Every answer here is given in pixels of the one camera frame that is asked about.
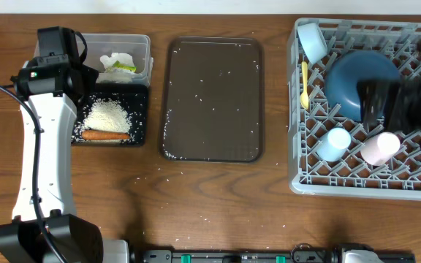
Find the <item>yellow snack wrapper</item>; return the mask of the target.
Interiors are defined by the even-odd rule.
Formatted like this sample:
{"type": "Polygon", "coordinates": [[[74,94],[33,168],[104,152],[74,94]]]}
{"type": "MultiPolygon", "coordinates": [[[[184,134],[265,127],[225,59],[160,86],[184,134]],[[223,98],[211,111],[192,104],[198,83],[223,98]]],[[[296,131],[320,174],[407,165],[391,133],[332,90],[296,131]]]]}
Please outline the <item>yellow snack wrapper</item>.
{"type": "Polygon", "coordinates": [[[132,72],[132,73],[135,73],[135,71],[137,69],[135,66],[130,66],[130,65],[127,65],[127,64],[122,64],[120,61],[116,61],[112,65],[112,68],[113,69],[121,69],[121,70],[132,72]]]}

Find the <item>white rice pile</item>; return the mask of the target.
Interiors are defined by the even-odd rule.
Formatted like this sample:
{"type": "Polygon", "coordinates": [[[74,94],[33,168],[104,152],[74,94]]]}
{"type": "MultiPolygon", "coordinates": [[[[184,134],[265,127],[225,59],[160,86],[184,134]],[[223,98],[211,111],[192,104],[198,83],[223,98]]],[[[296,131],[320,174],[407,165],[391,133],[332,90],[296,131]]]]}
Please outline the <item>white rice pile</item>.
{"type": "Polygon", "coordinates": [[[127,133],[131,121],[127,111],[114,100],[96,100],[83,121],[85,129],[127,133]]]}

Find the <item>dark blue plate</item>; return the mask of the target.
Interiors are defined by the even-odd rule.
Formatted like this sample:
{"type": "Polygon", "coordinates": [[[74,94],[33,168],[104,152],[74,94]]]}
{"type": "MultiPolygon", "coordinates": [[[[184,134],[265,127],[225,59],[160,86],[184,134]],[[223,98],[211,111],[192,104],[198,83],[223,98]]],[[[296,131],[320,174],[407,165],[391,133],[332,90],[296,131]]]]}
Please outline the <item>dark blue plate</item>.
{"type": "Polygon", "coordinates": [[[363,80],[400,80],[397,67],[381,53],[358,50],[342,56],[327,73],[324,94],[331,107],[339,104],[343,117],[361,122],[357,83],[363,80]]]}

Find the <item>pink plastic cup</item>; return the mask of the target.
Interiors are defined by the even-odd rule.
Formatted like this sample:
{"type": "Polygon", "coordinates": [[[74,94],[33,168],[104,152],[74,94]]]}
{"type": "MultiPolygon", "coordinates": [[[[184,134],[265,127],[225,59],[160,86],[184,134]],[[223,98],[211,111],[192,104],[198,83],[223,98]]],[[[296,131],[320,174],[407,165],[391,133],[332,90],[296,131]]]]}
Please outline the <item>pink plastic cup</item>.
{"type": "Polygon", "coordinates": [[[391,132],[382,132],[364,142],[360,154],[364,161],[373,166],[385,164],[400,149],[401,142],[391,132]]]}

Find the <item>orange carrot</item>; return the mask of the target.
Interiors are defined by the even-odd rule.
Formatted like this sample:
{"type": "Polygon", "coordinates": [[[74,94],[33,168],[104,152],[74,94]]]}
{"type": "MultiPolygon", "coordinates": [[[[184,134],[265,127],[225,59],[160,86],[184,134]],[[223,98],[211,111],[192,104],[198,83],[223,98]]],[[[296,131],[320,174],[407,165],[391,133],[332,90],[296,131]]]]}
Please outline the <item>orange carrot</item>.
{"type": "Polygon", "coordinates": [[[84,140],[128,140],[130,136],[127,133],[113,131],[85,130],[82,133],[84,140]]]}

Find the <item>light blue plastic cup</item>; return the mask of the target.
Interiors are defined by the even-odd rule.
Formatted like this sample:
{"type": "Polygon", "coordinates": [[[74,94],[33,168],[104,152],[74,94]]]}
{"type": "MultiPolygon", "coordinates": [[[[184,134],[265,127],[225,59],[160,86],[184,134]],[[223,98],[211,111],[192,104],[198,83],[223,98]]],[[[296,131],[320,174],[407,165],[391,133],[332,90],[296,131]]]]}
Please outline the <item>light blue plastic cup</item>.
{"type": "Polygon", "coordinates": [[[324,161],[333,162],[342,158],[349,148],[352,138],[347,130],[333,128],[321,137],[320,142],[316,154],[324,161]]]}

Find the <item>yellow plastic spoon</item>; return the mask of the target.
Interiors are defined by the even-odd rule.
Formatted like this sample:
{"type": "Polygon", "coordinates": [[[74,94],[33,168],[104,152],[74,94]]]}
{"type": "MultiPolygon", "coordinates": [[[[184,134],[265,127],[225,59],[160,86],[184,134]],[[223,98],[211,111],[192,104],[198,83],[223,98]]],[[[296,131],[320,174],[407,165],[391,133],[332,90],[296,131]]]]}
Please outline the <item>yellow plastic spoon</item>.
{"type": "Polygon", "coordinates": [[[305,109],[309,109],[309,96],[308,96],[308,64],[305,61],[301,62],[301,72],[303,81],[303,91],[300,95],[300,104],[305,109]]]}

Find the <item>light blue bowl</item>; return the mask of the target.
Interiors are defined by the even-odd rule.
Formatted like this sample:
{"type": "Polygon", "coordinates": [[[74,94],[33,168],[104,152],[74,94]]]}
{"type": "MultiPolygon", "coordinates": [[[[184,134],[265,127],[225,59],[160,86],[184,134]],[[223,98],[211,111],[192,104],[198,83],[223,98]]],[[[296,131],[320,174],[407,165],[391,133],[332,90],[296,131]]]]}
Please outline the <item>light blue bowl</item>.
{"type": "Polygon", "coordinates": [[[302,48],[308,60],[315,64],[327,55],[327,44],[320,27],[315,23],[307,23],[297,27],[302,48]]]}

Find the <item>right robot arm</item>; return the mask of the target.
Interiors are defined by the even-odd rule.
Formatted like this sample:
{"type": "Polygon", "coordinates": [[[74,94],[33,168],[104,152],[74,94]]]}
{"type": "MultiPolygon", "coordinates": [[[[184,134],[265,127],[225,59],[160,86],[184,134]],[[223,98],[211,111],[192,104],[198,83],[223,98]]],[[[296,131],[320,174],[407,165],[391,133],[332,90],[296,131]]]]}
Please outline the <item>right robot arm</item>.
{"type": "MultiPolygon", "coordinates": [[[[417,43],[421,55],[421,40],[417,43]]],[[[421,79],[370,78],[357,83],[363,128],[384,117],[386,132],[421,131],[421,79]]]]}

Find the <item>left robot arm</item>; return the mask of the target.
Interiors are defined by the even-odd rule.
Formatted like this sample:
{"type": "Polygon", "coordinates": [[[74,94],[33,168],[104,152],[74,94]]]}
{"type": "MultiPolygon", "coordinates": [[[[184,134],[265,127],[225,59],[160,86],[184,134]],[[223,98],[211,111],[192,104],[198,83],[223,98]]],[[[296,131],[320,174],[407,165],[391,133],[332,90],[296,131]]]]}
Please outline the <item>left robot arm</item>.
{"type": "Polygon", "coordinates": [[[11,221],[0,225],[0,253],[8,262],[130,262],[125,240],[102,237],[76,215],[71,182],[71,136],[77,103],[98,72],[84,65],[80,32],[37,32],[39,55],[13,80],[10,95],[23,116],[23,164],[11,221]]]}

